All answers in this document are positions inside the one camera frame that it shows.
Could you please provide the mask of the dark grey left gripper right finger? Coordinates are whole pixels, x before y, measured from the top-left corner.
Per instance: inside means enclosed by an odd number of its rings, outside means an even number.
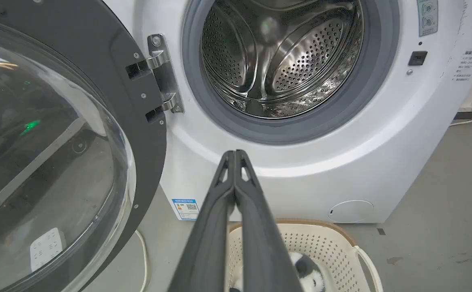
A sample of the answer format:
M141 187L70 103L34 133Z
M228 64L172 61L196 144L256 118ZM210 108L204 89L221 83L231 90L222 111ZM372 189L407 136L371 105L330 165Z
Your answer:
M243 150L236 150L235 202L242 215L242 292L303 292L263 190Z

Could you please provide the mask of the white front-load washing machine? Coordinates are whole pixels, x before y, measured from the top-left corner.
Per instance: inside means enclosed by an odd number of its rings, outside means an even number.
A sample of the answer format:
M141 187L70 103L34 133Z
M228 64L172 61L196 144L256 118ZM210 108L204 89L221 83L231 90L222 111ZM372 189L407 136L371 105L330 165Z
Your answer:
M242 149L276 217L382 223L472 88L472 0L126 1L182 96L159 181L181 220Z

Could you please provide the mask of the black and white plush toy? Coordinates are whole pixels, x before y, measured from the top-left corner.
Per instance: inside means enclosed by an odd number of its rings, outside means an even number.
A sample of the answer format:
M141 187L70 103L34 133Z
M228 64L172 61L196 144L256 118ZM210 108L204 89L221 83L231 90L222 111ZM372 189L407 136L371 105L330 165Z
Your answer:
M326 284L320 265L303 253L289 252L303 292L326 292Z

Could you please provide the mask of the white perforated laundry basket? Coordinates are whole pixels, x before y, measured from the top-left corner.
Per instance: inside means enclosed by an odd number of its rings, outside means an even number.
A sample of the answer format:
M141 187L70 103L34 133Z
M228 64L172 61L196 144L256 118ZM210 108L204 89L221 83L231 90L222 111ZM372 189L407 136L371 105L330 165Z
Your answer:
M326 292L384 292L380 275L369 255L336 224L307 219L278 219L285 247L303 253L320 265ZM228 233L225 292L243 290L242 223Z

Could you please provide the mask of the dark round washer door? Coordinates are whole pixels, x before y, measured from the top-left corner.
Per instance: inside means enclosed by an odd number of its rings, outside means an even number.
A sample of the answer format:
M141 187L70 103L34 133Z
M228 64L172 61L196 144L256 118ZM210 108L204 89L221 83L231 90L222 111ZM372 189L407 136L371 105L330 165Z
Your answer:
M156 192L161 96L117 3L0 0L0 292L83 292Z

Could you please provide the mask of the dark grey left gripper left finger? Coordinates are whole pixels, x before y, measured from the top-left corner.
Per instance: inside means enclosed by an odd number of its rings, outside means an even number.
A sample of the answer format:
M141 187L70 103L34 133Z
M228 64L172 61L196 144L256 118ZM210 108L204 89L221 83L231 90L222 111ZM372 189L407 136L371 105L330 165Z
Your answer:
M228 217L234 208L235 151L225 152L206 192L168 292L225 292Z

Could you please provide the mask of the metal door hinge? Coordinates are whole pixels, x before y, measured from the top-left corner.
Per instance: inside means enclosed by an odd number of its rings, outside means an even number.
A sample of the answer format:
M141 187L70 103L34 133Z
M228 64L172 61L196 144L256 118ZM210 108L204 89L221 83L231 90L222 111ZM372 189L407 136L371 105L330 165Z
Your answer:
M148 52L149 57L146 61L159 87L163 100L163 110L171 111L173 114L184 113L182 96L179 92L169 48L163 34L149 35Z

